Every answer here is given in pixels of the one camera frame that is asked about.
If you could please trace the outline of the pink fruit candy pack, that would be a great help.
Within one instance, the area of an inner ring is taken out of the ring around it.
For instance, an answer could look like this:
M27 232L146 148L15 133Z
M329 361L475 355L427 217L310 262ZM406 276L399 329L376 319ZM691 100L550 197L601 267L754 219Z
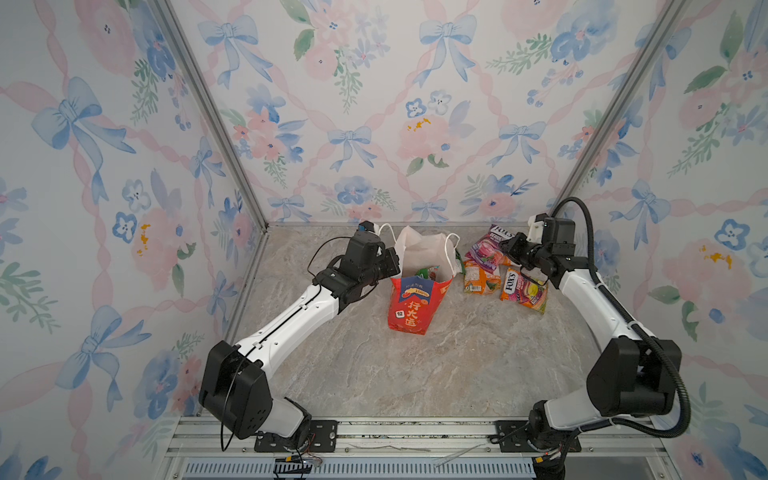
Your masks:
M501 301L510 301L539 313L546 311L548 285L509 267L502 282Z

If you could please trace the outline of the yellow green candy pack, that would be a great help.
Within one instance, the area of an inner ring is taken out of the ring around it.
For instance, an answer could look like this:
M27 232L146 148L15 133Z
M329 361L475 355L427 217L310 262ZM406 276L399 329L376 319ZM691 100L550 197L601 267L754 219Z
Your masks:
M415 276L425 280L436 282L438 279L438 274L439 274L439 267L431 266L431 267L425 267L417 270L415 273Z

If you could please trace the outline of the purple berries candy pack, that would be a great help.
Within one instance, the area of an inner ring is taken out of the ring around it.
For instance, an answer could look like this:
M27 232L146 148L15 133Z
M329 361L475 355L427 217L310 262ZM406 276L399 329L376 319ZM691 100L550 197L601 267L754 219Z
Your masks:
M492 225L489 231L475 242L465 254L467 261L474 262L488 273L494 273L499 267L516 266L500 248L503 241L510 240L513 235L506 229Z

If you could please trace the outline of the red paper bag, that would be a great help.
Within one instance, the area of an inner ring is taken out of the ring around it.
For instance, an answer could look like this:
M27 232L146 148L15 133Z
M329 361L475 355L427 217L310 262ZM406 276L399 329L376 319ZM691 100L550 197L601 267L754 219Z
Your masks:
M424 335L454 278L462 271L457 256L460 236L455 233L421 234L406 226L395 236L400 273L391 278L387 315L392 330ZM438 266L436 282L415 276L417 270Z

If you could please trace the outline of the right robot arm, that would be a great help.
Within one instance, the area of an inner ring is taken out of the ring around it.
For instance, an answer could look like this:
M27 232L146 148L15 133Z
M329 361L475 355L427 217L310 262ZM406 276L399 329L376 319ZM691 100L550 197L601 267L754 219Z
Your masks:
M501 251L523 269L544 274L576 307L601 350L584 387L532 407L528 443L540 451L564 450L579 434L612 426L657 438L684 433L690 402L678 345L653 336L626 310L592 255L576 255L572 220L538 214L528 225L528 232L502 241Z

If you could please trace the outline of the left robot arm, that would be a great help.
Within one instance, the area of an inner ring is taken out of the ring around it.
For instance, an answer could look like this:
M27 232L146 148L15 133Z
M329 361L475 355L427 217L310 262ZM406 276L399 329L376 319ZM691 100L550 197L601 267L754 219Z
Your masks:
M382 227L363 221L346 251L318 273L301 296L256 333L234 344L217 343L209 352L199 403L220 424L220 432L245 440L272 436L303 449L312 415L297 402L278 398L269 380L320 326L361 301L378 283L400 273L399 257L380 237Z

